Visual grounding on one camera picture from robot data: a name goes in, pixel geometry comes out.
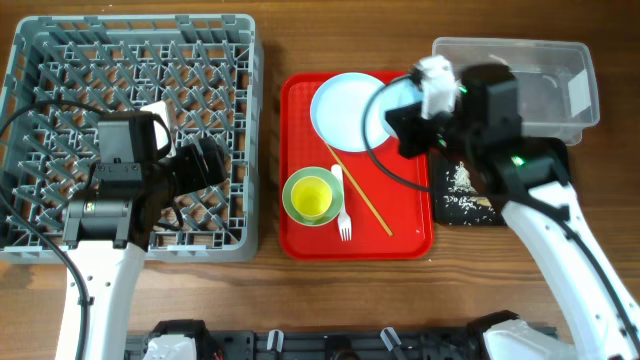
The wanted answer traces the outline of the light blue bowl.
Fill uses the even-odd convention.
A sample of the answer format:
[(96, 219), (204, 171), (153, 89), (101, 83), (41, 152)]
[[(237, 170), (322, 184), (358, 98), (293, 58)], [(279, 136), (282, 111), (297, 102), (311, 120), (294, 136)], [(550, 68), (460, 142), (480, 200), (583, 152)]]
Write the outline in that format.
[(378, 116), (382, 129), (389, 136), (396, 138), (395, 131), (386, 121), (388, 111), (406, 107), (422, 101), (422, 92), (409, 80), (401, 77), (395, 78), (395, 83), (390, 84), (375, 101), (374, 114)]

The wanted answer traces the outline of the rice and food scraps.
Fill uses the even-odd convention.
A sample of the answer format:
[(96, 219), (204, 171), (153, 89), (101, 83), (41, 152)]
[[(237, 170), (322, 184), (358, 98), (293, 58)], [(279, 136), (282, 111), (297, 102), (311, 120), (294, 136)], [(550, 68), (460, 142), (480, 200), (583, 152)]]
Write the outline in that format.
[(486, 197), (477, 197), (477, 191), (471, 185), (470, 172), (463, 162), (459, 162), (452, 169), (445, 172), (447, 195), (444, 196), (445, 205), (457, 207), (464, 214), (473, 210), (488, 210), (493, 212), (489, 200)]

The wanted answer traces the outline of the green bowl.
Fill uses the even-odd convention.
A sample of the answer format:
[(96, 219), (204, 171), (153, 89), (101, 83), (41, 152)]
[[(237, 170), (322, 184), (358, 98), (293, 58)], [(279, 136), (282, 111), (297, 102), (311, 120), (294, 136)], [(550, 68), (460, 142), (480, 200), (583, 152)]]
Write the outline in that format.
[[(318, 220), (304, 219), (293, 207), (291, 202), (291, 191), (294, 184), (305, 176), (317, 176), (325, 180), (332, 189), (332, 203), (329, 210)], [(331, 222), (340, 212), (343, 202), (343, 195), (340, 184), (334, 175), (327, 169), (321, 167), (305, 167), (293, 173), (285, 182), (282, 190), (282, 205), (287, 215), (295, 222), (310, 227), (317, 227)]]

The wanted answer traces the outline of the yellow cup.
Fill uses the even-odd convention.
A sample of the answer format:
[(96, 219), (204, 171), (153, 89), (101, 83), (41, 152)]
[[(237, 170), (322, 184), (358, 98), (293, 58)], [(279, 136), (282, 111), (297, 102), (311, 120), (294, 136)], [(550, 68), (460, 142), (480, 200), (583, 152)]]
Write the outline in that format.
[(294, 184), (291, 202), (304, 219), (318, 220), (329, 210), (332, 196), (332, 189), (325, 180), (317, 176), (305, 176)]

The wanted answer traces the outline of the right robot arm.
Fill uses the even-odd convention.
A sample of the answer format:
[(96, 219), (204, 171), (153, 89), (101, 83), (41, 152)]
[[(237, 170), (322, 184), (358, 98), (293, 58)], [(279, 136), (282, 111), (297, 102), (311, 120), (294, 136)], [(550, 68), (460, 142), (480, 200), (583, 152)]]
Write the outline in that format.
[(485, 197), (525, 245), (570, 329), (564, 343), (503, 312), (478, 321), (477, 353), (487, 359), (635, 359), (639, 306), (608, 261), (580, 208), (557, 139), (523, 132), (518, 84), (509, 67), (480, 64), (455, 76), (444, 58), (409, 73), (422, 93), (385, 119), (400, 154), (432, 150), (465, 159)]

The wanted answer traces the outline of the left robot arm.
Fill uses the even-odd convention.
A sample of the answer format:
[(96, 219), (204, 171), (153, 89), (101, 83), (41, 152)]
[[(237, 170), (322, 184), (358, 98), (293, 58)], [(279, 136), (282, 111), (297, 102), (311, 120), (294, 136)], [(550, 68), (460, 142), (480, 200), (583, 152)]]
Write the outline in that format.
[(178, 196), (228, 178), (224, 150), (211, 138), (158, 144), (162, 115), (149, 107), (98, 121), (99, 159), (66, 209), (67, 273), (59, 359), (120, 359), (150, 235)]

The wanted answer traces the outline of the grey dishwasher rack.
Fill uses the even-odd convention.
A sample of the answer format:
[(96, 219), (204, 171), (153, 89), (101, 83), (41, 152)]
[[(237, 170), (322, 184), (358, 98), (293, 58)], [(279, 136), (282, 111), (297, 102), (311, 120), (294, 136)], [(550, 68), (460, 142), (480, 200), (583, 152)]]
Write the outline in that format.
[(67, 205), (99, 157), (103, 111), (175, 109), (176, 147), (212, 137), (226, 181), (178, 196), (147, 256), (245, 262), (258, 248), (264, 51), (245, 14), (32, 16), (1, 85), (1, 257), (55, 261)]

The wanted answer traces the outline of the black tray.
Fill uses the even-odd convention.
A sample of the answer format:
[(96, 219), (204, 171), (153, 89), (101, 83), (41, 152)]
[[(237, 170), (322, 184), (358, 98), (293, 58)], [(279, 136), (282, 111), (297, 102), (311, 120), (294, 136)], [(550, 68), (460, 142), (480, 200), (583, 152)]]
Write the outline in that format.
[[(434, 219), (442, 225), (502, 226), (503, 207), (513, 202), (540, 210), (553, 220), (567, 220), (569, 207), (545, 205), (533, 198), (535, 187), (571, 182), (567, 146), (558, 139), (525, 137), (494, 146), (471, 145), (472, 159), (453, 159), (441, 154), (429, 156), (430, 181), (434, 186), (432, 205)], [(445, 172), (463, 162), (470, 172), (471, 185), (477, 197), (486, 197), (494, 211), (473, 210), (464, 214), (457, 207), (445, 205), (447, 195)]]

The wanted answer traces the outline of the light blue plate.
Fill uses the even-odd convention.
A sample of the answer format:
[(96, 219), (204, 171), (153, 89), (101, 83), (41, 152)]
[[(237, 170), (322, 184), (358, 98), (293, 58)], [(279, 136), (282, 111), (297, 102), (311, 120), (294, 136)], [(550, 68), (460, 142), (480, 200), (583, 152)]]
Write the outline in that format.
[(374, 76), (348, 72), (331, 77), (315, 92), (310, 105), (311, 123), (331, 147), (350, 153), (365, 152), (362, 116), (371, 96), (383, 86)]

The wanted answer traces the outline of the red plastic tray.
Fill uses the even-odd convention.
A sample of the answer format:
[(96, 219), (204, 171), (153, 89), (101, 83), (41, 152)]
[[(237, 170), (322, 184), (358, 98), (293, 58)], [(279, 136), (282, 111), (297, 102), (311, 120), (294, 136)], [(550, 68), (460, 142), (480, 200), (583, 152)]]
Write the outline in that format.
[[(329, 169), (335, 159), (314, 131), (310, 105), (331, 73), (299, 73), (284, 83), (280, 97), (280, 185), (305, 167)], [(346, 210), (352, 240), (343, 242), (337, 222), (310, 227), (280, 210), (279, 236), (285, 253), (301, 261), (397, 260), (423, 256), (431, 248), (434, 229), (429, 195), (405, 187), (382, 173), (364, 152), (334, 150), (393, 232), (382, 226), (345, 177)]]

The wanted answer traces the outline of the wooden chopstick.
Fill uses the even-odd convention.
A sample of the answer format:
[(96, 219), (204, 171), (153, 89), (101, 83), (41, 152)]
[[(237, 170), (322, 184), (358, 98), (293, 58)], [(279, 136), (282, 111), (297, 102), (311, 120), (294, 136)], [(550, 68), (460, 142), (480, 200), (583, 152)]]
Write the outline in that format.
[(387, 223), (385, 222), (385, 220), (381, 217), (381, 215), (379, 214), (379, 212), (377, 211), (377, 209), (375, 208), (375, 206), (371, 203), (371, 201), (369, 200), (368, 196), (364, 193), (364, 191), (362, 190), (362, 188), (360, 187), (360, 185), (357, 183), (356, 179), (353, 177), (353, 175), (350, 173), (349, 169), (345, 166), (345, 164), (342, 162), (342, 160), (340, 159), (340, 157), (337, 155), (337, 153), (333, 150), (333, 148), (326, 142), (324, 142), (325, 146), (327, 147), (328, 151), (331, 153), (331, 155), (333, 156), (333, 158), (336, 160), (336, 162), (338, 163), (338, 165), (341, 167), (342, 172), (344, 173), (344, 175), (347, 176), (347, 178), (351, 181), (351, 183), (353, 184), (353, 186), (355, 187), (355, 190), (357, 191), (357, 193), (360, 195), (360, 197), (362, 198), (362, 200), (365, 202), (365, 204), (367, 205), (367, 207), (369, 208), (370, 212), (374, 215), (374, 217), (377, 219), (377, 221), (379, 222), (379, 224), (382, 226), (382, 228), (385, 230), (385, 232), (387, 233), (388, 236), (392, 236), (393, 232), (390, 229), (390, 227), (387, 225)]

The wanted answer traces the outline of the white plastic fork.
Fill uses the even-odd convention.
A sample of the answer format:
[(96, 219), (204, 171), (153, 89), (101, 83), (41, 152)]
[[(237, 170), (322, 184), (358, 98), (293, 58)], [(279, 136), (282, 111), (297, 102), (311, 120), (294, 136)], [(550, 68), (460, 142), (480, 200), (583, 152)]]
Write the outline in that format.
[(346, 211), (346, 195), (344, 192), (344, 175), (342, 167), (339, 164), (334, 164), (331, 167), (331, 172), (340, 184), (340, 189), (343, 195), (343, 202), (340, 208), (340, 212), (337, 217), (337, 224), (340, 232), (340, 238), (343, 242), (352, 240), (352, 221), (351, 217)]

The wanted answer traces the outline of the clear plastic bin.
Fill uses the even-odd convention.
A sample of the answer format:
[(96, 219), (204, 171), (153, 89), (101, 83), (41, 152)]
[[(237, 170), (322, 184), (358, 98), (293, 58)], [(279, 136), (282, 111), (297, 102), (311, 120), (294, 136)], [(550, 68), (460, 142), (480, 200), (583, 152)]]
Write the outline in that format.
[(582, 140), (584, 129), (600, 120), (594, 66), (582, 43), (439, 37), (432, 53), (448, 59), (456, 73), (481, 63), (508, 66), (517, 78), (527, 136), (557, 138), (573, 146)]

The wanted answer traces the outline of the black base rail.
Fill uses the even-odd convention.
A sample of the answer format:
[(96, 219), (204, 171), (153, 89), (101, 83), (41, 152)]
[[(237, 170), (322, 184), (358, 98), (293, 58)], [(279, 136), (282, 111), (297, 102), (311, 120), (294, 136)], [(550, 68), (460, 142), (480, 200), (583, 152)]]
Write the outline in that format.
[[(280, 351), (269, 350), (268, 334), (253, 331), (212, 331), (226, 359), (329, 359), (350, 349), (361, 359), (393, 359), (395, 355), (376, 332), (289, 332)], [(478, 359), (464, 327), (430, 327), (397, 333), (408, 359)]]

